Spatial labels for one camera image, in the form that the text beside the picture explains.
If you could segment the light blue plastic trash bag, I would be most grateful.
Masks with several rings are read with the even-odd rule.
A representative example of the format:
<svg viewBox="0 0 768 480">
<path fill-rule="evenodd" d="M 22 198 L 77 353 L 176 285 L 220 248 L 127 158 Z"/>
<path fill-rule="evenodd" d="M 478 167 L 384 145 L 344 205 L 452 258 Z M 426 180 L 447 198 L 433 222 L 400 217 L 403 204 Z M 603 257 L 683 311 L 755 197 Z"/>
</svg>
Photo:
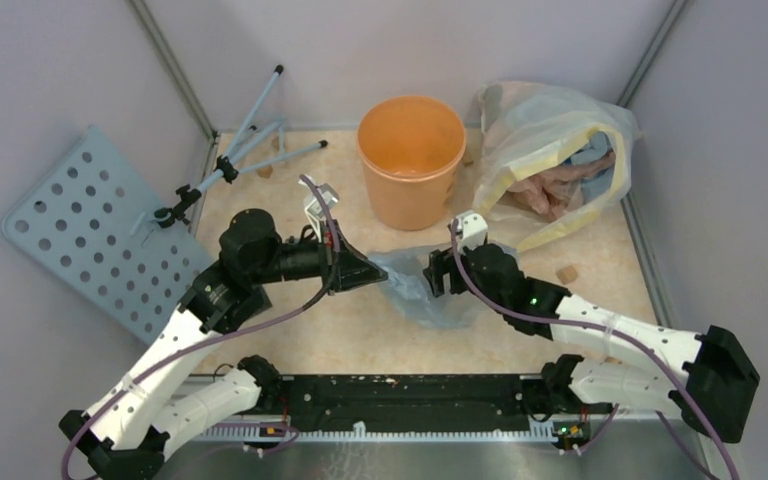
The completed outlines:
<svg viewBox="0 0 768 480">
<path fill-rule="evenodd" d="M 486 310 L 471 293 L 434 297 L 423 269 L 429 255 L 446 245 L 425 245 L 371 252 L 368 259 L 385 271 L 388 279 L 378 283 L 387 301 L 406 318 L 424 328 L 460 329 L 470 327 Z"/>
</svg>

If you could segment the large translucent white trash bag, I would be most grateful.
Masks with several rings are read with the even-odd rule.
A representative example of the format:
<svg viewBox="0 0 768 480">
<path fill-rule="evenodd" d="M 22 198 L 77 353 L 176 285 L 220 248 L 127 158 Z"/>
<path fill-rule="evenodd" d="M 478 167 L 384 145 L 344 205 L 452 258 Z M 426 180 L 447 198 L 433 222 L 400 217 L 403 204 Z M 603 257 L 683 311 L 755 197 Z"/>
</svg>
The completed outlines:
<svg viewBox="0 0 768 480">
<path fill-rule="evenodd" d="M 525 81 L 499 81 L 478 94 L 483 144 L 472 208 L 493 238 L 520 252 L 572 234 L 618 204 L 631 189 L 631 154 L 639 135 L 627 109 L 574 89 Z M 577 210 L 550 221 L 521 206 L 507 189 L 515 182 L 570 160 L 582 165 L 616 155 L 611 183 Z"/>
</svg>

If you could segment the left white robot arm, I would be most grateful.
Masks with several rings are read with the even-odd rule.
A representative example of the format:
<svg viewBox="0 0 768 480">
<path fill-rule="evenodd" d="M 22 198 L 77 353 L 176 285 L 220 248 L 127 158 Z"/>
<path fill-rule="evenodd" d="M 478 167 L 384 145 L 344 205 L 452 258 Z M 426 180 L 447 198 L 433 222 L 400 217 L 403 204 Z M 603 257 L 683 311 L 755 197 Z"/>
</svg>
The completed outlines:
<svg viewBox="0 0 768 480">
<path fill-rule="evenodd" d="M 274 410 L 282 377 L 259 355 L 195 393 L 173 396 L 221 338 L 270 308 L 264 285 L 312 278 L 321 280 L 320 290 L 287 319 L 328 294 L 383 282 L 388 274 L 351 246 L 337 224 L 307 225 L 300 237 L 283 240 L 267 211 L 236 214 L 220 237 L 218 260 L 194 279 L 148 350 L 101 400 L 61 419 L 69 449 L 86 457 L 98 479 L 151 479 L 180 447 L 220 421 Z"/>
</svg>

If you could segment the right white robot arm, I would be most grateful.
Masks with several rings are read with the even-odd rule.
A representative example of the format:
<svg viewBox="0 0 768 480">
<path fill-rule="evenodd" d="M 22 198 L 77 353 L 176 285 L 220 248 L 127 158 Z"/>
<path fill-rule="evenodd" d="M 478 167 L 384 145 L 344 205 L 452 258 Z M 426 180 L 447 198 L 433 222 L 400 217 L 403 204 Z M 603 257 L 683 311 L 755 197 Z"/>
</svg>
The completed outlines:
<svg viewBox="0 0 768 480">
<path fill-rule="evenodd" d="M 722 442 L 742 440 L 760 375 L 735 334 L 711 325 L 704 333 L 657 327 L 604 309 L 568 288 L 526 276 L 501 247 L 485 244 L 429 254 L 423 275 L 435 297 L 468 292 L 501 307 L 514 330 L 573 344 L 616 365 L 564 354 L 541 376 L 549 404 L 628 404 L 678 414 L 695 431 Z"/>
</svg>

